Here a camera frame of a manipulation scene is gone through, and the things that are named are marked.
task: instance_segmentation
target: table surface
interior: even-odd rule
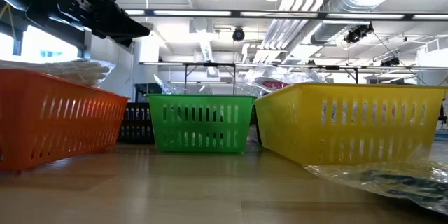
[[[443,158],[448,144],[437,143]],[[0,173],[0,223],[448,223],[397,199],[317,178],[268,150],[158,153],[119,145]]]

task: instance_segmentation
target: security camera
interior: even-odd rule
[[[243,28],[241,28],[241,27],[235,28],[232,38],[233,38],[233,41],[236,41],[236,42],[243,41],[244,40]]]

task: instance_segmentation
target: fluorescent light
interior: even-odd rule
[[[256,67],[257,64],[235,64],[236,67]]]
[[[324,24],[332,25],[370,25],[368,21],[353,21],[353,20],[324,20]]]
[[[140,62],[140,64],[150,65],[150,66],[183,66],[183,63],[176,62]]]
[[[435,15],[435,14],[429,14],[429,15],[415,15],[413,17],[413,19],[415,20],[424,20],[424,19],[428,19],[428,20],[446,20],[448,19],[448,15]]]
[[[287,12],[263,12],[243,11],[242,17],[274,17],[274,18],[316,18],[317,13],[287,13]]]
[[[402,19],[404,14],[369,14],[369,13],[330,13],[327,18],[347,18],[347,19]]]
[[[213,11],[213,10],[154,10],[154,15],[183,15],[183,16],[218,16],[230,17],[230,11]]]
[[[145,15],[144,10],[126,10],[128,15]]]

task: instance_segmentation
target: green basket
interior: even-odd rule
[[[240,153],[255,97],[150,94],[155,144],[161,151]]]

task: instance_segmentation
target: plastic bag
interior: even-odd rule
[[[238,95],[262,97],[263,95],[267,94],[267,92],[264,91],[262,88],[254,86],[254,85],[247,85],[245,83],[236,84],[235,88],[236,88],[236,93]]]
[[[371,193],[409,199],[448,215],[448,166],[430,161],[305,165],[312,174]]]
[[[66,62],[55,62],[51,58],[42,58],[30,62],[18,56],[3,57],[0,69],[28,69],[50,74],[82,85],[98,88],[100,83],[115,68],[114,64],[92,59],[77,59]]]
[[[243,82],[271,93],[293,83],[324,83],[325,78],[311,69],[303,69],[302,73],[291,73],[282,67],[268,66],[260,63],[256,68],[248,71]],[[252,91],[249,90],[246,94],[254,95]]]
[[[212,95],[213,90],[208,84],[178,84],[178,83],[166,83],[160,80],[156,75],[154,75],[155,81],[162,88],[162,94],[167,95]]]

